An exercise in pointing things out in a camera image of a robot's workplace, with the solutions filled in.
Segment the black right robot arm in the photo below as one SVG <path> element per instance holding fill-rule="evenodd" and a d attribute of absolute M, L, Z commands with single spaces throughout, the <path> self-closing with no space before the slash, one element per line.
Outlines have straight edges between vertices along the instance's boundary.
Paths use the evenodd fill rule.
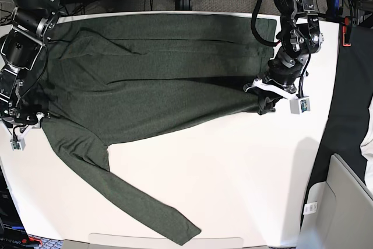
<path fill-rule="evenodd" d="M 8 134 L 13 150 L 25 148 L 25 136 L 33 128 L 40 128 L 43 118 L 50 115 L 44 110 L 24 105 L 23 100 L 35 80 L 23 89 L 26 74 L 33 69 L 41 52 L 48 51 L 47 37 L 59 19 L 60 0 L 14 0 L 11 29 L 6 36 L 1 56 L 1 127 Z"/>

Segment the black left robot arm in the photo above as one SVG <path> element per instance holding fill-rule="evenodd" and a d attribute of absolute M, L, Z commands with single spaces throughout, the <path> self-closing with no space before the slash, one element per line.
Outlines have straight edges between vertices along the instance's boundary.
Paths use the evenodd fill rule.
<path fill-rule="evenodd" d="M 267 70 L 247 83 L 243 90 L 267 93 L 273 101 L 287 99 L 293 114 L 310 111 L 310 99 L 304 94 L 304 78 L 311 55 L 321 49 L 323 42 L 314 0 L 273 0 L 280 12 L 280 31 L 275 41 L 263 38 L 256 28 L 262 1 L 257 0 L 254 7 L 251 32 L 259 43 L 279 49 L 269 60 Z"/>

